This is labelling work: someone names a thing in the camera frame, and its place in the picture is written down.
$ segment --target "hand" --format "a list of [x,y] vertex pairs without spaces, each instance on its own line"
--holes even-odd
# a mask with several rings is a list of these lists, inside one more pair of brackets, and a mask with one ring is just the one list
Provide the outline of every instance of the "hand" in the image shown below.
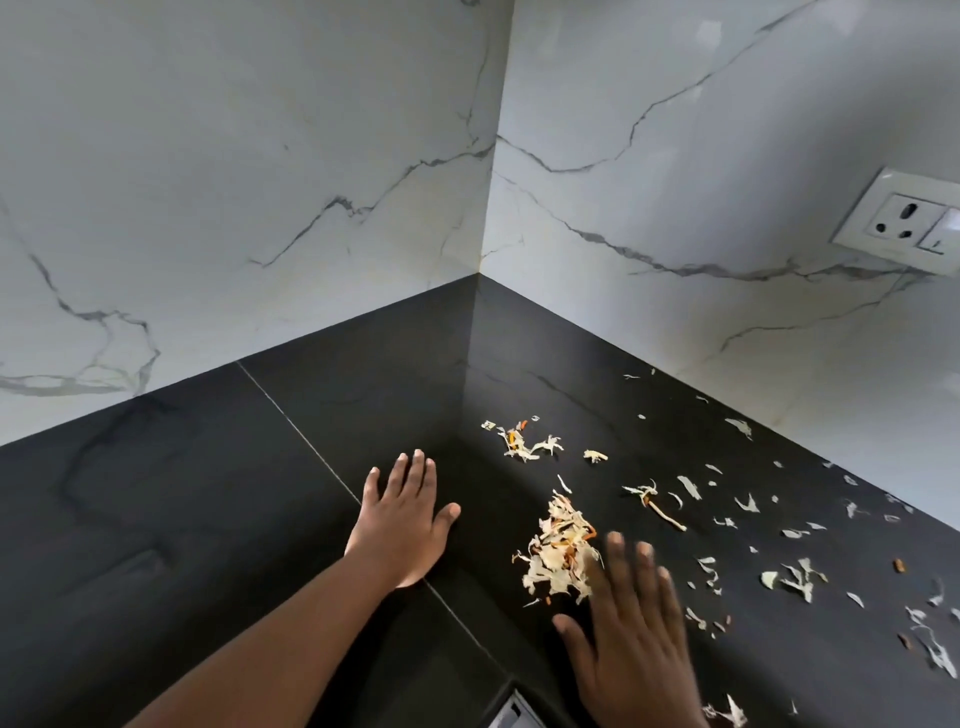
[[587,562],[596,649],[573,618],[553,618],[580,699],[602,728],[706,728],[669,572],[655,570],[653,547],[638,544],[635,587],[619,533],[607,537],[607,554],[610,581]]
[[402,453],[387,479],[380,497],[374,468],[363,487],[360,518],[347,541],[346,553],[367,553],[387,570],[394,587],[408,587],[426,575],[446,548],[446,534],[460,515],[460,506],[449,503],[436,518],[437,465],[424,463],[423,452],[414,452],[414,461],[404,482],[407,456]]

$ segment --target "forearm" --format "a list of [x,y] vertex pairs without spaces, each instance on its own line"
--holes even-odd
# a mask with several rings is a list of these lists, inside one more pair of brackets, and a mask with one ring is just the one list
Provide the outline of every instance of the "forearm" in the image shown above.
[[395,585],[374,559],[352,551],[184,675],[128,728],[300,728]]

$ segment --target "white marble wall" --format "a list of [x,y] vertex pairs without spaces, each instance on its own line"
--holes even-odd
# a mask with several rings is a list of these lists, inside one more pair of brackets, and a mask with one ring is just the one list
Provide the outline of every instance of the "white marble wall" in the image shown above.
[[0,0],[0,444],[479,265],[511,0]]
[[828,244],[884,164],[960,182],[958,35],[950,0],[517,0],[481,271],[960,527],[960,283]]

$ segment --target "outlet faceplate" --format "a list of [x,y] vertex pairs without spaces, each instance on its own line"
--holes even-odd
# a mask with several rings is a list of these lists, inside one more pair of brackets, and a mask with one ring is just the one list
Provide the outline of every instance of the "outlet faceplate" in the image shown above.
[[832,242],[942,276],[960,271],[960,184],[885,168]]

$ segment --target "black countertop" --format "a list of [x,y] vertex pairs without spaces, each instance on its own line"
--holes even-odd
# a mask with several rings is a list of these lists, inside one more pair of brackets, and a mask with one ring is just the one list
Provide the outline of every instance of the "black countertop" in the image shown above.
[[[464,507],[429,583],[384,604],[317,724],[477,725],[512,681],[555,712],[553,722],[588,724],[549,622],[556,610],[585,611],[564,597],[523,608],[524,569],[510,560],[537,530],[557,474],[598,529],[653,543],[698,615],[732,616],[716,639],[691,632],[705,701],[723,706],[729,692],[754,725],[960,724],[960,684],[928,667],[904,610],[925,609],[960,664],[960,624],[948,619],[960,606],[960,534],[845,482],[839,468],[759,425],[748,440],[724,422],[740,419],[728,407],[488,279],[427,292],[242,367],[0,449],[0,577],[9,586],[0,596],[0,723],[119,724],[342,552],[355,500],[246,370],[355,495],[371,465],[421,447],[437,460],[440,500]],[[528,441],[560,436],[557,458],[504,457],[503,441],[480,428],[534,415]],[[610,460],[591,466],[584,449]],[[649,478],[685,533],[620,487]],[[759,514],[733,502],[748,494]],[[849,519],[848,499],[869,515]],[[806,522],[827,530],[780,535]],[[706,556],[717,560],[719,596],[695,561]],[[759,583],[762,571],[784,574],[780,563],[804,556],[829,577],[812,604]],[[906,573],[894,572],[894,558]],[[939,609],[925,604],[934,577],[947,585]],[[911,635],[912,651],[898,633]]]

